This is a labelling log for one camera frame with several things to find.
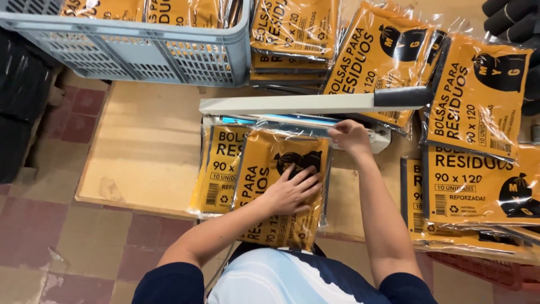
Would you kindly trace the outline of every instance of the barcode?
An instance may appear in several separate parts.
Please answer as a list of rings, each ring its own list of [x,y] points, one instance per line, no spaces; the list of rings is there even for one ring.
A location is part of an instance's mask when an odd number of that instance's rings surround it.
[[[206,194],[207,205],[215,206],[215,200],[218,196],[218,189],[219,189],[219,184],[210,183],[208,185],[208,193]]]
[[[446,216],[446,194],[435,194],[435,213]]]
[[[508,152],[510,153],[512,150],[512,145],[509,143],[501,143],[496,140],[489,140],[489,147],[491,149],[497,149],[500,151]]]
[[[384,111],[384,112],[379,112],[379,114],[381,114],[383,116],[386,116],[386,117],[390,117],[390,118],[395,119],[395,120],[400,118],[400,112],[399,111]]]
[[[306,51],[324,51],[326,48],[327,42],[310,42],[306,44]]]
[[[414,233],[424,232],[424,216],[421,213],[414,214]]]

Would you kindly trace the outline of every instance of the tiled floor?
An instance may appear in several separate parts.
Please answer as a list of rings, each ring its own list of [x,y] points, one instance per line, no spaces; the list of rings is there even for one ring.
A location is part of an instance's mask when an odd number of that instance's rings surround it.
[[[35,179],[0,185],[0,304],[125,304],[193,222],[73,199],[108,86],[72,72],[64,104],[44,120]],[[331,258],[372,276],[366,246],[319,239]],[[417,255],[440,304],[539,304]],[[203,268],[208,282],[226,250]]]

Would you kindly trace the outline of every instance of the navy blue sleeve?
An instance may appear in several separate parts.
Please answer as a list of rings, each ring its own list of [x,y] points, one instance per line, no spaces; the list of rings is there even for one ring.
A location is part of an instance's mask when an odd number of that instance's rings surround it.
[[[428,285],[410,273],[394,273],[382,280],[379,292],[392,304],[437,304]]]
[[[203,272],[197,266],[176,262],[147,272],[131,304],[202,304]]]

